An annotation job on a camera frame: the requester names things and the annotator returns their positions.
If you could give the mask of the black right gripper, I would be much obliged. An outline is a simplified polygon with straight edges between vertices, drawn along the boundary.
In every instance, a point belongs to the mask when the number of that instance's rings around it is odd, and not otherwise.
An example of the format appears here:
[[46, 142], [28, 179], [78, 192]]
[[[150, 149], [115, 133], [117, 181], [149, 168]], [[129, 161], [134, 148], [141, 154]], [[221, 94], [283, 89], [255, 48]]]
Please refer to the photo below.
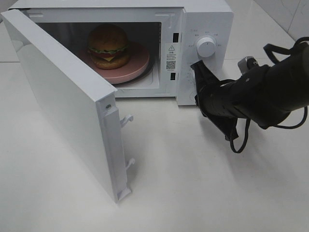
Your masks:
[[195, 75], [196, 105], [225, 135], [227, 141], [237, 139], [237, 118], [250, 118], [244, 106], [251, 92], [251, 80], [240, 78], [220, 81], [202, 60], [190, 67]]

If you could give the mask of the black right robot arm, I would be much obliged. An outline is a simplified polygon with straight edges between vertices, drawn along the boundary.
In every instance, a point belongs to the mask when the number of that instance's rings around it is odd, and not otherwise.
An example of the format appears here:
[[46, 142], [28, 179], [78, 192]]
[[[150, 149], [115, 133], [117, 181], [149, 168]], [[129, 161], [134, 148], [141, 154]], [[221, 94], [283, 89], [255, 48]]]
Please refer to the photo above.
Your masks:
[[250, 63], [237, 80], [220, 81], [201, 60], [191, 65], [196, 104], [228, 141], [238, 137], [234, 131], [238, 118], [250, 119], [267, 129], [309, 104], [308, 43], [295, 44], [291, 49], [267, 44], [265, 49], [272, 61], [275, 52], [288, 57], [271, 67]]

